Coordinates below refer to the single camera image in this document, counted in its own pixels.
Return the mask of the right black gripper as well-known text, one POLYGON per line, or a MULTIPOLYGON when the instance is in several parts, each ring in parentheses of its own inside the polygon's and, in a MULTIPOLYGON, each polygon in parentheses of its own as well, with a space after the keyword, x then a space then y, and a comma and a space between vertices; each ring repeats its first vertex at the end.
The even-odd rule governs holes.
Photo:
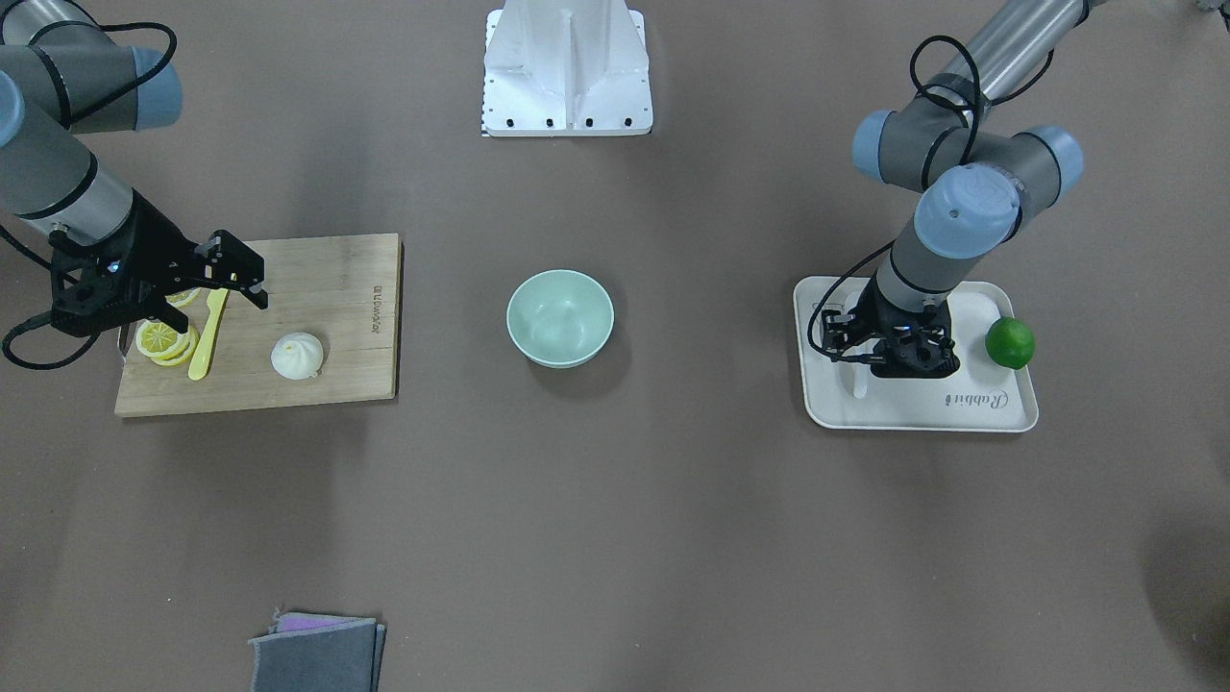
POLYGON ((150 320, 184 334, 187 315, 171 294, 191 288, 228 289, 258 309, 268 307, 264 258, 229 231, 194 242, 141 194, 133 198, 117 232, 79 245, 65 232, 50 236, 50 324, 87 337, 150 320))

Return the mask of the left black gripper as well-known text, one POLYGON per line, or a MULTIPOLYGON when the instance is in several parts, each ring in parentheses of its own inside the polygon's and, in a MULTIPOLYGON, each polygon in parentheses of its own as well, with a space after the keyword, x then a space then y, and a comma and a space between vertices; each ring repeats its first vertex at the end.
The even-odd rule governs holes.
POLYGON ((883 380, 943 380, 959 371, 948 304, 913 312, 891 304, 873 279, 849 311, 845 345, 875 340, 870 360, 883 380))

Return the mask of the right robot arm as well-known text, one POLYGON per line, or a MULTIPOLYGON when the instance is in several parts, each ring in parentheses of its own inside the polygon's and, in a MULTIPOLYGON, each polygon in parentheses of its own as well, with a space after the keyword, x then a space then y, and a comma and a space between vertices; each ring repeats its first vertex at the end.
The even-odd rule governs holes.
POLYGON ((170 50, 121 45, 76 1, 2 4, 2 210, 52 246, 36 324, 87 337, 137 320, 187 329, 167 297, 225 288, 267 309, 264 261, 232 234, 194 242, 101 163, 84 133, 180 119, 170 50))

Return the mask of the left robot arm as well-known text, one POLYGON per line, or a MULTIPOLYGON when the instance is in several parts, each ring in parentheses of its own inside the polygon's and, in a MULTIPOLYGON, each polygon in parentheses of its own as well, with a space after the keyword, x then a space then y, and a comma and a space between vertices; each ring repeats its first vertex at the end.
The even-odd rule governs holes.
POLYGON ((918 192, 918 209, 875 251, 875 275, 852 309, 814 309, 814 352, 879 379, 958 371, 950 293, 1084 171, 1080 145, 1061 128, 998 136, 986 119, 1046 74, 1063 36, 1091 12, 1091 1, 1009 1, 968 42, 927 37, 925 45, 952 47, 953 61, 927 80, 914 76, 909 104, 870 114, 851 147, 862 175, 918 192))

